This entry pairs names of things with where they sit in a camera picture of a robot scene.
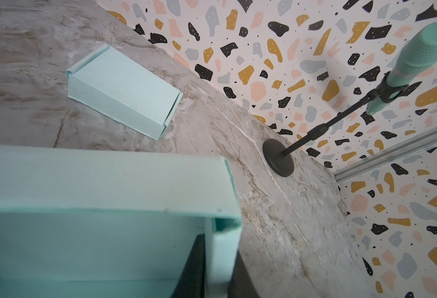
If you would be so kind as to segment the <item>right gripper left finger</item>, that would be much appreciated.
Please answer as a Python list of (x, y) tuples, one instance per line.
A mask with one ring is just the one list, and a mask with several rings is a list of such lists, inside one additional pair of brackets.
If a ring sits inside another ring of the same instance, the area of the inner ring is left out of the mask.
[(171, 298), (203, 298), (205, 295), (205, 235), (196, 237)]

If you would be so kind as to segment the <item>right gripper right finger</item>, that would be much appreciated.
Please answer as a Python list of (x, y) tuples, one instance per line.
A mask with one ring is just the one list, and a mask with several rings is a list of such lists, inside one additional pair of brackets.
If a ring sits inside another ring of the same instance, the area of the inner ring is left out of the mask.
[(259, 298), (240, 252), (237, 253), (228, 298)]

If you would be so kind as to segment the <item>mint paper box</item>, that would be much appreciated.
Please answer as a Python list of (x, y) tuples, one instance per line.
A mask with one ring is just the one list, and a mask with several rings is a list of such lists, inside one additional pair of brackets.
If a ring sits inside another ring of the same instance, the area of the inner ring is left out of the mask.
[(67, 69), (68, 97), (154, 140), (169, 125), (183, 94), (104, 44)]
[(170, 298), (200, 234), (225, 298), (241, 232), (223, 157), (0, 145), (0, 298)]

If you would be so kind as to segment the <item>black microphone stand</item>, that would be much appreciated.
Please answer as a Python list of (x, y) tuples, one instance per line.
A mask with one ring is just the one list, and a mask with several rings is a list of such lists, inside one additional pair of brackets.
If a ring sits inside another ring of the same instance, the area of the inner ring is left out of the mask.
[(413, 77), (398, 74), (395, 71), (386, 73), (381, 83), (376, 88), (369, 91), (356, 104), (353, 104), (344, 112), (340, 112), (331, 120), (317, 125), (300, 140), (291, 144), (291, 146), (285, 147), (284, 144), (276, 139), (266, 140), (262, 147), (265, 161), (271, 170), (279, 176), (290, 176), (294, 172), (294, 162), (293, 158), (290, 156), (293, 151), (312, 140), (319, 139), (327, 133), (330, 127), (361, 107), (366, 107), (366, 113), (368, 115), (374, 115), (376, 112), (381, 111), (386, 105), (392, 103), (397, 99), (397, 97), (401, 96), (405, 89), (409, 87), (412, 80), (414, 80)]

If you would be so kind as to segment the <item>mint green microphone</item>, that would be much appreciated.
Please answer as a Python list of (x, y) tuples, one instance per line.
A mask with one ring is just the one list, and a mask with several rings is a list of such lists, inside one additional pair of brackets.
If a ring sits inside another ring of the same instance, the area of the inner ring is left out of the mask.
[(367, 103), (373, 115), (400, 97), (410, 83), (437, 63), (437, 22), (420, 30), (402, 49), (395, 66), (376, 89), (375, 99)]

